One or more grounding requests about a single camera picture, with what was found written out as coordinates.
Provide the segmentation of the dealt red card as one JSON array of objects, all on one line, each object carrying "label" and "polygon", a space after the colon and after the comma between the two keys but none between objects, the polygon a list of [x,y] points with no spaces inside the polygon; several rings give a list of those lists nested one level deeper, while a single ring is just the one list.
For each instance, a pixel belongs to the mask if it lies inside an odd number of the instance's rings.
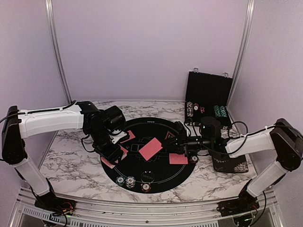
[{"label": "dealt red card", "polygon": [[154,155],[156,155],[161,149],[162,149],[161,142],[157,138],[153,138],[139,150],[139,153],[146,161],[148,161]]},{"label": "dealt red card", "polygon": [[120,143],[125,143],[126,141],[132,140],[135,138],[135,135],[132,131],[127,131],[127,135],[121,138]]},{"label": "dealt red card", "polygon": [[169,164],[170,165],[187,165],[188,158],[184,154],[169,154]]}]

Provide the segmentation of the red playing card deck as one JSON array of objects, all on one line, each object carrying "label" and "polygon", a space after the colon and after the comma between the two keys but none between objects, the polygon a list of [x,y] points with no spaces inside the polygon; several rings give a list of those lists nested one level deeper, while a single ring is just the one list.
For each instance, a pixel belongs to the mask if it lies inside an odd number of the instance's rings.
[{"label": "red playing card deck", "polygon": [[116,165],[118,165],[120,163],[121,160],[123,160],[127,156],[127,153],[128,153],[127,149],[120,146],[120,151],[123,152],[123,155],[121,156],[120,160],[119,160],[119,158],[116,158],[113,162],[110,162],[106,158],[101,157],[100,158],[101,162],[104,163],[105,165],[107,165],[108,167],[110,167],[111,169],[114,168]]}]

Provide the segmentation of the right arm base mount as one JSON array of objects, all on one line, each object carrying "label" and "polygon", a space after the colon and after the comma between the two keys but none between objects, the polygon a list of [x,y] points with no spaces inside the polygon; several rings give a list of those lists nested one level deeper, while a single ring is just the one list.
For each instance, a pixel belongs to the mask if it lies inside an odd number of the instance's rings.
[{"label": "right arm base mount", "polygon": [[216,210],[220,212],[222,217],[226,217],[256,210],[259,207],[257,198],[248,194],[241,195],[236,199],[221,201],[217,204]]}]

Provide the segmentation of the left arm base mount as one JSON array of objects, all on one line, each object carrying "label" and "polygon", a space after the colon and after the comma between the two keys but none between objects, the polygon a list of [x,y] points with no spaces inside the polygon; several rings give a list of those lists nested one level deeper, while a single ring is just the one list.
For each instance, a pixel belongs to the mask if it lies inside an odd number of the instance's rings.
[{"label": "left arm base mount", "polygon": [[47,194],[42,196],[37,195],[32,188],[31,191],[36,199],[36,207],[55,212],[58,215],[73,214],[76,202],[74,200],[57,197],[52,187],[50,188],[50,191]]}]

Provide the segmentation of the green chip stack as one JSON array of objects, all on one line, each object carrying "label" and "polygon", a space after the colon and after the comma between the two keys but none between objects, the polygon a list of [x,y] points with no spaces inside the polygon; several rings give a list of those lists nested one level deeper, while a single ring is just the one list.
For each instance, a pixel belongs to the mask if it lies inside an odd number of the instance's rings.
[{"label": "green chip stack", "polygon": [[116,178],[116,184],[119,186],[123,186],[125,184],[125,178],[123,176],[118,176]]}]

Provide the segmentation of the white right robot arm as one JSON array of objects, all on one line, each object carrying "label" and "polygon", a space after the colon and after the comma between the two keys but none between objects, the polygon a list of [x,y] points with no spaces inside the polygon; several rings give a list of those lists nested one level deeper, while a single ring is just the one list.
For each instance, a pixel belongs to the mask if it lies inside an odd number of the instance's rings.
[{"label": "white right robot arm", "polygon": [[185,156],[207,150],[216,158],[237,158],[246,154],[274,150],[276,159],[255,178],[249,180],[230,206],[244,212],[253,207],[257,197],[268,187],[276,184],[286,173],[298,169],[303,159],[303,135],[284,118],[271,126],[240,135],[221,138],[221,123],[214,117],[203,117],[199,135],[191,136],[181,122],[175,123],[178,136],[165,139],[162,146],[173,153]]}]

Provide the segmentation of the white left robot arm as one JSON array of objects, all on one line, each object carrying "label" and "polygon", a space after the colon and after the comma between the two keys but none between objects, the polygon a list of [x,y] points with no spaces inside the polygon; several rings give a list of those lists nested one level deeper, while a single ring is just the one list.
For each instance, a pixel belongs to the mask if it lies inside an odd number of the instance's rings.
[{"label": "white left robot arm", "polygon": [[49,210],[56,210],[63,203],[57,197],[50,181],[26,151],[26,140],[43,134],[64,130],[82,130],[92,138],[93,152],[111,164],[121,161],[123,151],[114,137],[122,133],[125,126],[123,112],[112,106],[98,109],[91,101],[76,101],[62,107],[19,110],[11,106],[7,116],[1,119],[2,159],[16,170],[31,187],[37,202]]}]

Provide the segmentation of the clear round dealer button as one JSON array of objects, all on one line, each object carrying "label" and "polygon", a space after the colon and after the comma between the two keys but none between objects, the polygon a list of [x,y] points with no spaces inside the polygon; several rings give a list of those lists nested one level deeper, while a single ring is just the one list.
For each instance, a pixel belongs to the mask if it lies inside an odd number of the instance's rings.
[{"label": "clear round dealer button", "polygon": [[141,174],[141,181],[144,183],[152,183],[155,180],[155,175],[151,171],[144,171]]}]

